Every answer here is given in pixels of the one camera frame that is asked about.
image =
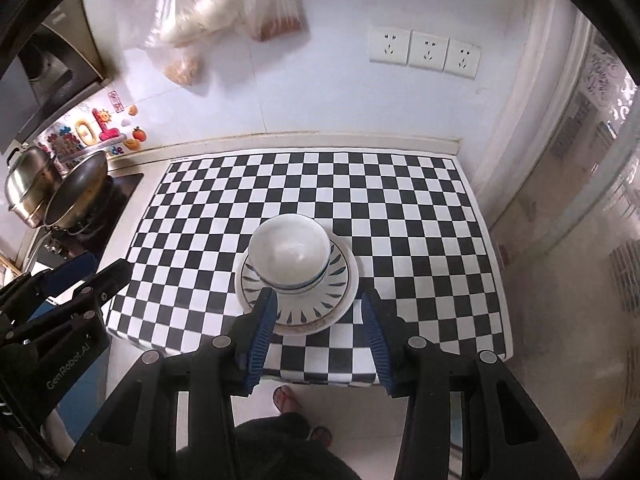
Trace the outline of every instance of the checkered mat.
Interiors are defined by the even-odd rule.
[[[360,288],[375,287],[412,335],[449,352],[505,355],[502,285],[453,160],[390,153],[173,163],[130,247],[133,278],[110,308],[110,332],[168,354],[226,333],[242,314],[234,269],[258,225],[282,213],[315,218],[342,237]],[[291,381],[371,384],[360,300],[323,332],[274,335],[265,368]]]

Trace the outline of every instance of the white tiled wall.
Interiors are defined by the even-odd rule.
[[[300,130],[462,139],[470,178],[510,95],[532,8],[532,0],[302,0],[306,32],[265,43],[236,33],[211,41],[204,81],[181,89],[146,54],[120,47],[115,9],[126,1],[84,0],[98,48],[119,72],[114,86],[149,113],[148,133],[163,143]],[[370,25],[478,44],[478,76],[372,64]]]

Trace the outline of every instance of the blue striped rim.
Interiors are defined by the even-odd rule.
[[[258,274],[258,276],[260,276],[260,279],[265,284],[269,285],[271,288],[279,288],[280,290],[298,290],[299,288],[305,288],[306,286],[309,286],[312,283],[318,281],[320,278],[322,278],[322,276],[324,275],[328,267],[329,267],[329,259],[327,259],[322,270],[318,272],[311,280],[308,280],[304,283],[297,283],[296,285],[278,285],[277,283],[268,282],[262,276],[260,276],[260,274],[258,274],[257,272],[256,274]]]

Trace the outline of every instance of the white wall socket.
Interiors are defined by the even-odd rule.
[[[462,43],[458,40],[450,40],[444,71],[449,74],[475,79],[478,64],[480,63],[480,54],[479,46]]]
[[[414,30],[409,44],[409,66],[442,72],[448,46],[449,38]]]
[[[371,27],[369,60],[406,65],[411,31],[394,27]]]

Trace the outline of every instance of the foot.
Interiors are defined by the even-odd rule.
[[[275,389],[273,403],[280,413],[299,413],[301,409],[293,390],[288,386],[279,386]]]
[[[325,448],[329,449],[329,446],[331,446],[331,443],[334,440],[334,437],[328,428],[324,426],[316,426],[311,431],[311,434],[309,435],[309,440],[315,440],[320,444],[322,444]]]

